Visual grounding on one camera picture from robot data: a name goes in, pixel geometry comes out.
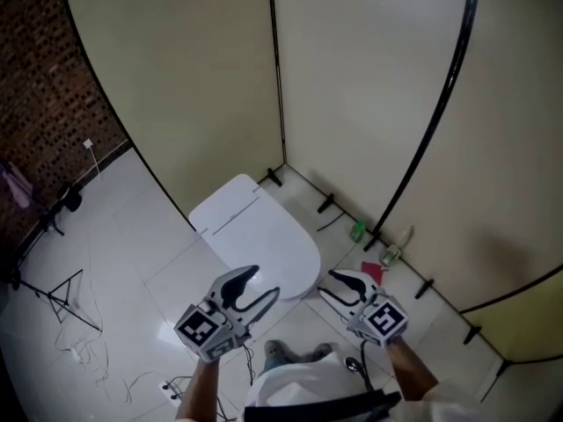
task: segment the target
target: brick wall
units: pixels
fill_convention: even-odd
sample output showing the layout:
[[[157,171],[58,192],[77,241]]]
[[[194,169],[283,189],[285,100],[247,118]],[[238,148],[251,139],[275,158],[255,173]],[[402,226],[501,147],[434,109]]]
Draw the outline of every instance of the brick wall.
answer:
[[[62,182],[126,141],[81,56],[63,0],[0,0],[0,157],[49,206]],[[13,251],[39,211],[20,209],[0,179],[0,251]]]

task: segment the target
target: pink object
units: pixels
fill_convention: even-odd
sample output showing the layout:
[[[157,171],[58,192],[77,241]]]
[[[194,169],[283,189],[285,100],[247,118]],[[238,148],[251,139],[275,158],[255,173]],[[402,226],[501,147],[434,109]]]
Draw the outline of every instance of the pink object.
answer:
[[[367,275],[369,275],[372,279],[376,281],[378,286],[381,286],[381,283],[384,280],[385,269],[383,269],[383,267],[380,264],[367,263],[363,261],[362,272],[365,272]]]
[[[8,183],[8,187],[11,190],[11,195],[18,205],[22,208],[27,208],[31,205],[32,199],[31,194],[33,191],[33,186],[26,177],[18,170],[18,168],[10,163],[9,170],[3,168],[2,176]]]

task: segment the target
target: white toilet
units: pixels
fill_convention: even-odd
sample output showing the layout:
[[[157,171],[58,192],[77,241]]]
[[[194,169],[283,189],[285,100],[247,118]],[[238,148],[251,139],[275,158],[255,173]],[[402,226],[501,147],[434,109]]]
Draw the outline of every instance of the white toilet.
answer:
[[[215,191],[190,213],[189,221],[228,267],[260,266],[248,282],[260,293],[279,287],[280,299],[292,299],[317,280],[315,242],[247,175]]]

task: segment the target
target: person's foot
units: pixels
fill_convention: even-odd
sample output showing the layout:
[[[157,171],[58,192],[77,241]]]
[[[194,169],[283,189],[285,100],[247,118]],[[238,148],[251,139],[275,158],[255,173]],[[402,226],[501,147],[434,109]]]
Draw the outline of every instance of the person's foot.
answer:
[[[311,356],[311,362],[321,361],[325,356],[329,355],[332,352],[333,348],[330,346],[330,344],[321,344],[313,352],[313,355]]]
[[[264,344],[264,353],[266,358],[272,358],[273,356],[284,356],[283,346],[278,341],[267,341]]]

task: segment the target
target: black tripod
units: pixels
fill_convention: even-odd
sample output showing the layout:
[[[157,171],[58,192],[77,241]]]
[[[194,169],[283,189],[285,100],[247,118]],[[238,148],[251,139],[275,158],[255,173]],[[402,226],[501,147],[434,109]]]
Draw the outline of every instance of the black tripod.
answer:
[[[51,308],[53,308],[53,311],[55,312],[56,318],[59,319],[59,323],[62,324],[62,320],[59,317],[59,313],[64,309],[65,311],[67,311],[68,313],[70,313],[72,316],[74,316],[76,319],[81,320],[82,322],[84,322],[86,325],[90,325],[91,328],[101,331],[100,328],[98,328],[96,325],[91,324],[90,322],[88,322],[87,320],[84,320],[82,317],[80,317],[77,313],[75,313],[74,311],[71,311],[69,309],[69,293],[70,293],[70,282],[72,281],[72,279],[74,277],[76,277],[77,275],[79,275],[80,273],[82,273],[83,269],[80,269],[78,272],[76,272],[74,275],[72,275],[70,278],[66,279],[65,281],[63,281],[59,286],[57,286],[55,289],[53,289],[51,292],[45,292],[45,291],[41,291],[40,289],[36,288],[35,286],[30,285],[29,283],[26,283],[25,281],[23,281],[21,279],[21,273],[19,271],[19,269],[16,269],[16,272],[14,273],[13,277],[12,277],[12,282],[11,282],[11,286],[13,287],[14,291],[17,291],[19,289],[19,285],[24,285],[25,287],[29,287],[32,291],[35,292],[35,295],[37,295],[39,298],[42,295],[45,295],[47,297],[47,299],[49,300],[49,303],[51,303]],[[58,291],[61,287],[63,287],[64,285],[67,285],[67,294],[63,299],[56,297],[53,295],[53,293],[55,291]]]

